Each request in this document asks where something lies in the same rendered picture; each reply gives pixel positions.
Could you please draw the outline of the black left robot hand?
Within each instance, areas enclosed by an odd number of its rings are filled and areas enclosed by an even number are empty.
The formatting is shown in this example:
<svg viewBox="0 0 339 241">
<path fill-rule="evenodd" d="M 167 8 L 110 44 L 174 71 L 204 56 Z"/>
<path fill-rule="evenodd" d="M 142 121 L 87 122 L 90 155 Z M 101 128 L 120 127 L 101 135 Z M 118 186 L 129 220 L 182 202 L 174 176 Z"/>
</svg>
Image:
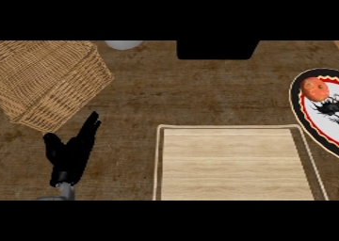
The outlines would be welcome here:
<svg viewBox="0 0 339 241">
<path fill-rule="evenodd" d="M 80 133 L 67 143 L 62 143 L 59 136 L 53 133 L 43 136 L 46 157 L 53 165 L 52 187 L 62 183 L 76 185 L 82 181 L 101 124 L 99 114 L 93 111 L 84 121 Z"/>
</svg>

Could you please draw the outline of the pale wooden tray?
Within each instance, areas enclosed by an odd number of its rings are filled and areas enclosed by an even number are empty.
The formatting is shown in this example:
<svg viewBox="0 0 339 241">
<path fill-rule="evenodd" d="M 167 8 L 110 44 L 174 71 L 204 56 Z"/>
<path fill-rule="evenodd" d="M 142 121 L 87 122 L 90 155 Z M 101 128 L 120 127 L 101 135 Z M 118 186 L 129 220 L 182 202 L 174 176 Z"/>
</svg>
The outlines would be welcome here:
<svg viewBox="0 0 339 241">
<path fill-rule="evenodd" d="M 300 125 L 163 124 L 154 199 L 325 201 Z"/>
</svg>

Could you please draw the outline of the black rimmed patterned plate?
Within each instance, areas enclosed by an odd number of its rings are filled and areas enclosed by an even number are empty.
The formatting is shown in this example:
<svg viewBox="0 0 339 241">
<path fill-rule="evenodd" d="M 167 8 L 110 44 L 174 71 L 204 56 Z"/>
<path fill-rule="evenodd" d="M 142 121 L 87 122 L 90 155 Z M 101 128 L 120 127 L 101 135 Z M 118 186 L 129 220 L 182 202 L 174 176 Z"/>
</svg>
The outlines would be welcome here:
<svg viewBox="0 0 339 241">
<path fill-rule="evenodd" d="M 310 101 L 303 95 L 301 83 L 318 77 L 328 84 L 329 97 L 322 102 Z M 339 158 L 339 71 L 316 68 L 294 79 L 289 102 L 303 129 L 329 153 Z"/>
</svg>

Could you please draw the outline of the woven wicker basket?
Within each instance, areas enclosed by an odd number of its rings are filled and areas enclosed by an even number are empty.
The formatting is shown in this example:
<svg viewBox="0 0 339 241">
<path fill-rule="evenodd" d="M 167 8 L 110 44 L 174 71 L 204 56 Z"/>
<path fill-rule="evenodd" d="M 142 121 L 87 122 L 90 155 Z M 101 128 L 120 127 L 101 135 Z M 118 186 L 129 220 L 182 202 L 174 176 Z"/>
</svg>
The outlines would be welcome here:
<svg viewBox="0 0 339 241">
<path fill-rule="evenodd" d="M 0 107 L 11 122 L 56 132 L 114 80 L 89 40 L 0 40 Z"/>
</svg>

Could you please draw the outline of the white round object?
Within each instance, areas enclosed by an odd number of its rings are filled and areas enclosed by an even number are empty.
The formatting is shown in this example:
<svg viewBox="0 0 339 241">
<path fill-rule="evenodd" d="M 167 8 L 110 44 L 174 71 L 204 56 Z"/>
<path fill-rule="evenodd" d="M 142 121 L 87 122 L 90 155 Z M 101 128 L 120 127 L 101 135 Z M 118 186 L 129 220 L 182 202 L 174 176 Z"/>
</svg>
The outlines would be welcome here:
<svg viewBox="0 0 339 241">
<path fill-rule="evenodd" d="M 130 50 L 143 43 L 142 40 L 108 40 L 107 45 L 115 50 Z"/>
</svg>

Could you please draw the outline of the black appliance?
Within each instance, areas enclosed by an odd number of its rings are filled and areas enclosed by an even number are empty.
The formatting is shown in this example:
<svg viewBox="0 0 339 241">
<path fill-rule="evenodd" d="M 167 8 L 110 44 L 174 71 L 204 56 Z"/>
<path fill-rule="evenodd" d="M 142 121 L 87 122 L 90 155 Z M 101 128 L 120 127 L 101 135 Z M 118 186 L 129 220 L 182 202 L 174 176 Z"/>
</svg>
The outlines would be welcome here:
<svg viewBox="0 0 339 241">
<path fill-rule="evenodd" d="M 257 40 L 179 40 L 177 56 L 186 60 L 248 60 Z"/>
</svg>

